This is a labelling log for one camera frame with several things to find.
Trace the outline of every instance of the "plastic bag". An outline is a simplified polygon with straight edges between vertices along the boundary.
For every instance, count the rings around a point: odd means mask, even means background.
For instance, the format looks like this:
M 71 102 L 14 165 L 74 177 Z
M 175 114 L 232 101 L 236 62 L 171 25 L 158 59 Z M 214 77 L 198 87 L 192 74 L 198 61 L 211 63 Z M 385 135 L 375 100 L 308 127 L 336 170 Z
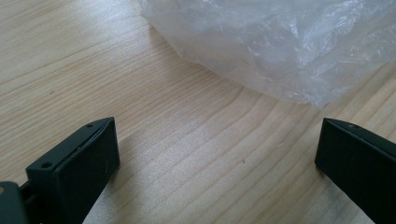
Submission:
M 256 91 L 322 107 L 396 59 L 391 0 L 140 0 L 177 53 Z

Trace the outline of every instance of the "screw hole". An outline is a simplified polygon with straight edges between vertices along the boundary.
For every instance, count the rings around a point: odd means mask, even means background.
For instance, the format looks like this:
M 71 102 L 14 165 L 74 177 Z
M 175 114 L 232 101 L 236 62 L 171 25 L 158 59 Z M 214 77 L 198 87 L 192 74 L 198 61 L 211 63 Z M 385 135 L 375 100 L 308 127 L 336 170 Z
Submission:
M 52 165 L 51 162 L 46 161 L 46 162 L 44 162 L 43 164 L 41 164 L 41 168 L 49 168 L 51 165 Z

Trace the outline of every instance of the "clear plastic wrap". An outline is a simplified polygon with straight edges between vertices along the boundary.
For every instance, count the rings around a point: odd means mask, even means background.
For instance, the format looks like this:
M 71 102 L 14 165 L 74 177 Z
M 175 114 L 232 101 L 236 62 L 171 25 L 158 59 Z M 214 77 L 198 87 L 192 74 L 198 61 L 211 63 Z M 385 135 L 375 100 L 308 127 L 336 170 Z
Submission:
M 391 0 L 140 0 L 189 61 L 256 91 L 322 107 L 396 59 Z

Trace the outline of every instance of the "wooden table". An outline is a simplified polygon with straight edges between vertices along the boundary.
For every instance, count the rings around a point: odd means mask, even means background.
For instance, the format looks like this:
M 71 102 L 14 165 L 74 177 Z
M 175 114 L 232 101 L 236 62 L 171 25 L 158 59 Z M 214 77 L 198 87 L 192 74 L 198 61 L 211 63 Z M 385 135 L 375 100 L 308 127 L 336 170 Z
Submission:
M 135 0 L 0 3 L 0 179 L 114 116 L 121 167 L 85 223 L 372 223 L 314 165 L 324 117 L 396 140 L 396 63 L 323 110 L 180 59 Z

